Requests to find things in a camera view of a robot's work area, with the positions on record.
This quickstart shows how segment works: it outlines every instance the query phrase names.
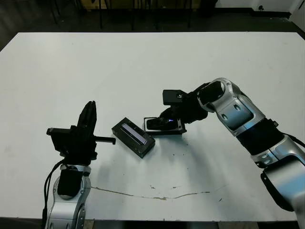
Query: robotic arm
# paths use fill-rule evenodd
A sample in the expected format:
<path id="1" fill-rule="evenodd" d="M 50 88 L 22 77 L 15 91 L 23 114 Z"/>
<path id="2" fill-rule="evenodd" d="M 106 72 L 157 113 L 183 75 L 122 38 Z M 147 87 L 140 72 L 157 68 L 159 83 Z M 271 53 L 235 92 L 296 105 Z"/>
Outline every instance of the robotic arm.
<path id="1" fill-rule="evenodd" d="M 305 153 L 293 136 L 280 132 L 231 81 L 225 78 L 205 83 L 195 91 L 164 90 L 164 105 L 171 105 L 158 118 L 144 120 L 145 130 L 155 135 L 182 134 L 184 123 L 192 123 L 215 112 L 223 125 L 263 168 L 261 179 L 278 206 L 295 211 L 305 229 Z"/>
<path id="2" fill-rule="evenodd" d="M 93 135 L 96 123 L 95 102 L 88 102 L 80 114 L 77 126 L 70 129 L 49 128 L 57 151 L 64 157 L 49 174 L 45 186 L 45 208 L 42 229 L 82 229 L 85 221 L 85 202 L 90 193 L 89 164 L 96 159 L 96 142 L 112 142 L 115 138 Z M 54 183 L 54 203 L 47 216 L 47 201 L 52 172 L 60 167 L 61 175 Z"/>

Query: black plastic case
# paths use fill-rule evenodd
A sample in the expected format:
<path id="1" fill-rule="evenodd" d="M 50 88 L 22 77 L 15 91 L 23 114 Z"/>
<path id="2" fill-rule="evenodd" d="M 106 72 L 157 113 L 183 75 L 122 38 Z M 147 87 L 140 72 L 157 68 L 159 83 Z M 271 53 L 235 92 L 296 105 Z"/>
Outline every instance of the black plastic case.
<path id="1" fill-rule="evenodd" d="M 155 144 L 152 137 L 128 118 L 115 125 L 112 132 L 140 158 L 143 158 Z"/>

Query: black cable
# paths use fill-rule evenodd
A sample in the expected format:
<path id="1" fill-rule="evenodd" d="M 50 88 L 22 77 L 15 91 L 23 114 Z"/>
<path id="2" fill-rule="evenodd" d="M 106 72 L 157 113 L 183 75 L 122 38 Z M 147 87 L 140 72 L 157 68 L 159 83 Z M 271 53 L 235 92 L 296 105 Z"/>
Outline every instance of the black cable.
<path id="1" fill-rule="evenodd" d="M 65 159 L 61 160 L 60 162 L 56 163 L 54 165 L 52 171 L 47 176 L 46 181 L 44 182 L 44 189 L 43 189 L 43 195 L 44 195 L 44 209 L 42 210 L 42 222 L 41 222 L 41 229 L 44 229 L 47 223 L 48 218 L 48 198 L 49 198 L 49 189 L 50 189 L 50 181 L 52 177 L 52 173 L 61 165 L 65 163 Z"/>
<path id="2" fill-rule="evenodd" d="M 301 146 L 303 146 L 305 148 L 305 144 L 301 140 L 297 139 L 296 137 L 294 137 L 292 135 L 285 134 L 283 132 L 282 132 L 282 134 L 289 136 L 291 138 L 291 140 L 293 140 L 294 142 L 298 143 L 299 145 L 301 145 Z"/>

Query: silver robot arm segment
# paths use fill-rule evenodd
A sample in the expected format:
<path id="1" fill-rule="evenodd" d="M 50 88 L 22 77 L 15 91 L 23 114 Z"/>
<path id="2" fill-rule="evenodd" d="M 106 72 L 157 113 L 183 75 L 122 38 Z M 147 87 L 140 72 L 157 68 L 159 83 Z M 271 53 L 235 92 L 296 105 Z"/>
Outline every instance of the silver robot arm segment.
<path id="1" fill-rule="evenodd" d="M 54 203 L 48 216 L 48 229 L 82 229 L 84 226 L 85 202 L 91 189 L 89 179 L 91 168 L 89 166 L 61 165 L 61 171 L 66 169 L 80 173 L 81 186 L 73 197 L 60 195 L 58 193 L 60 177 L 57 178 L 53 186 Z"/>
<path id="2" fill-rule="evenodd" d="M 205 103 L 204 92 L 217 84 L 222 93 Z M 300 228 L 305 229 L 305 153 L 278 124 L 265 115 L 231 81 L 219 78 L 203 87 L 197 98 L 200 106 L 215 112 L 223 125 L 250 152 L 252 160 L 264 168 L 261 178 L 275 202 L 295 211 Z"/>

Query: display screen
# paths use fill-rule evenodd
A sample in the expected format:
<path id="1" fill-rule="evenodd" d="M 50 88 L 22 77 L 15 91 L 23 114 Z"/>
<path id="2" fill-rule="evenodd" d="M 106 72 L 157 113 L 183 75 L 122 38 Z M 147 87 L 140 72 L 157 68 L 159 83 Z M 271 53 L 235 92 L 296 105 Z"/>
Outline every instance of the display screen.
<path id="1" fill-rule="evenodd" d="M 129 132 L 130 134 L 132 134 L 132 136 L 134 138 L 136 138 L 138 141 L 140 141 L 143 145 L 147 142 L 147 140 L 142 137 L 138 132 L 136 132 L 134 129 L 132 129 L 129 125 L 127 125 L 126 123 L 124 123 L 122 125 L 122 127 L 127 131 Z"/>

